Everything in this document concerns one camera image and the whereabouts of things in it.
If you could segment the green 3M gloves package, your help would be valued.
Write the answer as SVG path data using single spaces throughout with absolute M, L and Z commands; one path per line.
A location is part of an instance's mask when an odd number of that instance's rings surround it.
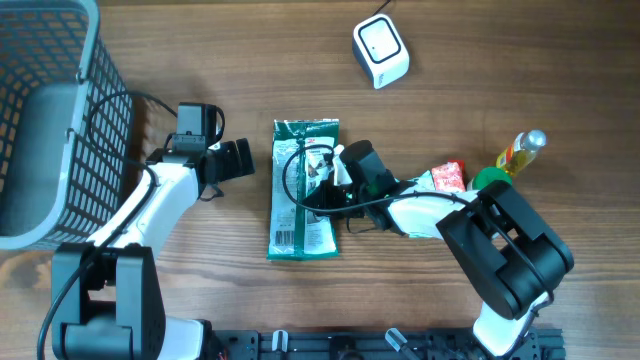
M 325 158 L 328 149 L 308 147 L 334 147 L 338 135 L 337 119 L 274 122 L 269 260 L 317 260 L 339 254 L 330 219 L 294 203 L 311 194 L 332 170 Z

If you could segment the orange small carton box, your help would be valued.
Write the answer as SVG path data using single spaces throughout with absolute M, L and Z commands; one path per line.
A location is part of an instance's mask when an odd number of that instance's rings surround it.
M 466 191 L 462 169 L 457 162 L 448 162 L 431 169 L 436 191 L 460 193 Z

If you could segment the green lid jar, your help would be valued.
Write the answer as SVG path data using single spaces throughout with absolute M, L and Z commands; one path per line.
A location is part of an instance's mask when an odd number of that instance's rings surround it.
M 486 167 L 478 172 L 467 184 L 468 191 L 482 190 L 494 181 L 504 181 L 512 183 L 512 178 L 502 169 L 497 167 Z

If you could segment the yellow oil bottle silver cap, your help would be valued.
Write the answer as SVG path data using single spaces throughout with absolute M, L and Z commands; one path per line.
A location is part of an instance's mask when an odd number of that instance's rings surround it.
M 497 157 L 496 167 L 515 177 L 537 157 L 546 143 L 546 134 L 539 129 L 521 132 Z

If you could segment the mint green wipes packet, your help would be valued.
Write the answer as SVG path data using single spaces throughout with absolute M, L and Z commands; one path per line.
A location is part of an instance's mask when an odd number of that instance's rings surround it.
M 430 170 L 414 178 L 416 182 L 415 191 L 435 191 L 435 184 Z M 410 229 L 407 231 L 411 238 L 439 238 L 440 235 L 435 227 L 436 221 L 430 214 L 427 214 L 422 207 L 418 207 L 418 212 L 410 213 Z

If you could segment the red stick sachet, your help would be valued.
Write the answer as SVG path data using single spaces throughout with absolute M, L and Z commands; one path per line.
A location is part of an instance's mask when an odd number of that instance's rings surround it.
M 452 160 L 448 160 L 448 163 L 457 164 L 459 169 L 460 169 L 460 171 L 461 171 L 461 173 L 463 173 L 463 174 L 465 173 L 465 163 L 464 163 L 464 161 L 452 159 Z

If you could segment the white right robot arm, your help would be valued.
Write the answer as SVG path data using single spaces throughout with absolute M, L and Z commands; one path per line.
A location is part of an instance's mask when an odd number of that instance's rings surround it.
M 483 301 L 472 333 L 483 350 L 506 359 L 574 267 L 569 247 L 509 183 L 480 191 L 425 191 L 394 178 L 371 184 L 321 182 L 303 203 L 318 215 L 369 217 L 400 235 L 443 240 Z

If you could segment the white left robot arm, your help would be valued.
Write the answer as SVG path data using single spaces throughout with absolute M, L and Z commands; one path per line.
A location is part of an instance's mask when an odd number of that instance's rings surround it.
M 52 258 L 52 303 L 42 329 L 58 359 L 218 359 L 207 320 L 166 314 L 155 259 L 206 187 L 255 171 L 247 139 L 156 149 L 117 213 L 84 243 Z

